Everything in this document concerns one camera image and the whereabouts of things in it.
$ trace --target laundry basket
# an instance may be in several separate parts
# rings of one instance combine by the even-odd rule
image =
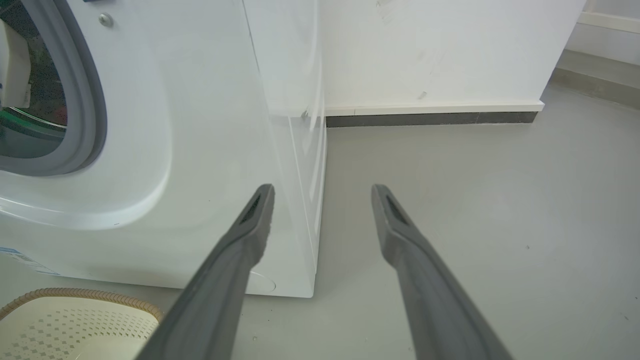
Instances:
[[[162,315],[155,305],[116,293],[32,291],[0,309],[0,359],[134,359]]]

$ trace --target white wall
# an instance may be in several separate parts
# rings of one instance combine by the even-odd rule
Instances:
[[[640,19],[640,1],[638,0],[599,0],[591,10]],[[576,24],[566,48],[640,65],[640,34],[636,33]]]
[[[349,115],[470,105],[529,110],[584,0],[320,3],[327,115]]]

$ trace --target gray floor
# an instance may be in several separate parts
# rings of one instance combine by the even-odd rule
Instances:
[[[329,129],[312,299],[246,298],[235,359],[413,359],[369,204],[388,185],[516,359],[640,352],[640,112],[549,88],[533,124]],[[0,302],[45,286],[0,259]]]

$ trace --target washing machine door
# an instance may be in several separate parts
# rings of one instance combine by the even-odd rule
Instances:
[[[31,72],[27,101],[0,111],[0,212],[69,229],[135,221],[162,192],[171,143],[163,87],[135,22],[101,24],[82,2],[74,11],[64,0],[3,2],[9,48],[24,39]],[[8,53],[5,65],[17,59]]]

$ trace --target washing machine drum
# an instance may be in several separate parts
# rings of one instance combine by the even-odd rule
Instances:
[[[0,169],[29,176],[89,165],[106,136],[82,34],[71,12],[48,3],[0,1]]]

